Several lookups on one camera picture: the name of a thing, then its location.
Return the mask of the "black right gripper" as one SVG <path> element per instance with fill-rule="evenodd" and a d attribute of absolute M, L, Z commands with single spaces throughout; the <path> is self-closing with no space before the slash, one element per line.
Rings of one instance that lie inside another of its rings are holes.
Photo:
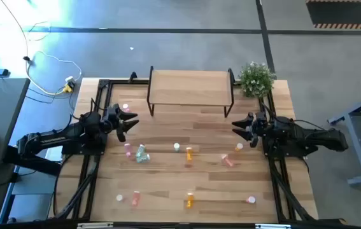
<path fill-rule="evenodd" d="M 254 121 L 253 119 L 253 113 L 249 112 L 246 118 L 232 122 L 233 126 L 251 126 L 251 131 L 238 128 L 232 129 L 235 134 L 242 137 L 245 141 L 251 141 L 251 148 L 257 146 L 259 137 L 265 136 L 268 126 L 265 112 L 256 113 L 256 119 Z"/>

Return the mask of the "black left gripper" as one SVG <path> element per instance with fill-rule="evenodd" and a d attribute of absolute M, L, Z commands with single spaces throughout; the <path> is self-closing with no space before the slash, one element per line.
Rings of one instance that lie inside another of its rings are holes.
<path fill-rule="evenodd" d="M 106 134 L 115 131 L 120 142 L 126 141 L 125 133 L 139 123 L 139 120 L 130 120 L 138 114 L 126 112 L 120 109 L 118 104 L 114 104 L 107 109 L 107 115 L 103 118 L 103 131 Z"/>

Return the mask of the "green potted plant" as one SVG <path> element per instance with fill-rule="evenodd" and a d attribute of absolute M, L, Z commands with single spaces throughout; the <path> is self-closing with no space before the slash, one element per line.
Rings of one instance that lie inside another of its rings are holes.
<path fill-rule="evenodd" d="M 272 89 L 276 75 L 264 63 L 251 62 L 239 74 L 241 89 L 246 97 L 264 97 Z"/>

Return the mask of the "white yellow power plug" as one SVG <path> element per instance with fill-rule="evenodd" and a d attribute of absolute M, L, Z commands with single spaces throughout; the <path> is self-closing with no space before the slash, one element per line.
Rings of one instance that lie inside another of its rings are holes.
<path fill-rule="evenodd" d="M 72 76 L 69 76 L 65 79 L 66 84 L 64 85 L 63 92 L 65 93 L 71 93 L 74 90 L 75 87 L 75 80 Z"/>

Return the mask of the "white box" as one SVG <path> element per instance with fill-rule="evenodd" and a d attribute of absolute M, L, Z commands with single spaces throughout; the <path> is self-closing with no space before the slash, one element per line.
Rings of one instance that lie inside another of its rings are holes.
<path fill-rule="evenodd" d="M 62 146 L 54 148 L 48 148 L 45 158 L 50 161 L 59 162 L 62 161 Z"/>

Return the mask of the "black metal beam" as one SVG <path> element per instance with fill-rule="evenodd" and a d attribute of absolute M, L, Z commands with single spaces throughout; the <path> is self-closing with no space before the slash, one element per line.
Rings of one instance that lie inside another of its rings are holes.
<path fill-rule="evenodd" d="M 19 153 L 19 149 L 8 146 L 3 157 L 4 163 L 11 163 L 27 169 L 36 170 L 45 174 L 56 176 L 61 171 L 61 164 L 38 157 L 36 155 L 25 156 Z"/>

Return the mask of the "black mat hazard striped edge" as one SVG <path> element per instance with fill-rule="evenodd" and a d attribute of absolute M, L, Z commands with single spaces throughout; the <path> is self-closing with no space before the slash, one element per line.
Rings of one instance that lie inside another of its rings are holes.
<path fill-rule="evenodd" d="M 361 30 L 361 0 L 306 0 L 317 29 Z"/>

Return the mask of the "black aluminium table frame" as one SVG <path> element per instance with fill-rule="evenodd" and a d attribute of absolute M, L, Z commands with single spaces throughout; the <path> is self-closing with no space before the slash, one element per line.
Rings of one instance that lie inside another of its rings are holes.
<path fill-rule="evenodd" d="M 140 79 L 111 81 L 85 79 L 76 103 L 76 112 L 86 112 L 95 99 L 106 106 L 127 103 L 138 114 L 139 123 L 127 134 L 133 148 L 145 144 L 149 162 L 127 158 L 124 145 L 115 133 L 100 159 L 75 155 L 63 166 L 57 183 L 57 207 L 65 207 L 83 182 L 85 174 L 98 166 L 97 177 L 85 189 L 71 219 L 78 223 L 113 223 L 112 229 L 255 229 L 256 223 L 291 225 L 292 229 L 343 229 L 338 221 L 319 220 L 308 170 L 296 158 L 285 167 L 290 187 L 312 221 L 289 219 L 287 201 L 276 207 L 269 162 L 262 147 L 235 146 L 241 138 L 233 133 L 232 121 L 258 111 L 257 99 L 234 91 L 234 105 L 224 117 L 220 107 L 168 106 L 152 116 L 146 103 L 147 86 Z M 174 143 L 180 144 L 175 152 Z M 192 161 L 186 148 L 191 147 Z M 222 161 L 228 155 L 234 163 Z M 131 205 L 134 191 L 139 204 Z M 194 194 L 186 208 L 187 193 Z M 121 202 L 116 200 L 123 195 Z M 249 196 L 256 198 L 249 204 Z"/>

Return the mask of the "wooden shelf black metal frame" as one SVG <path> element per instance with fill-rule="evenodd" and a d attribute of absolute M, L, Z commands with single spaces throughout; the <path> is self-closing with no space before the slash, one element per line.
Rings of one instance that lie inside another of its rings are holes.
<path fill-rule="evenodd" d="M 146 102 L 150 114 L 156 105 L 222 107 L 228 117 L 234 105 L 235 77 L 227 71 L 162 70 L 150 67 Z"/>

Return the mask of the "silver metal bracket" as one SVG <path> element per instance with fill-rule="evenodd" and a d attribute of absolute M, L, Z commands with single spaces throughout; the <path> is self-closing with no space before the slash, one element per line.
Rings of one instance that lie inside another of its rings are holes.
<path fill-rule="evenodd" d="M 113 228 L 113 223 L 78 223 L 76 229 L 110 229 Z"/>
<path fill-rule="evenodd" d="M 255 229 L 292 229 L 291 225 L 256 223 Z"/>

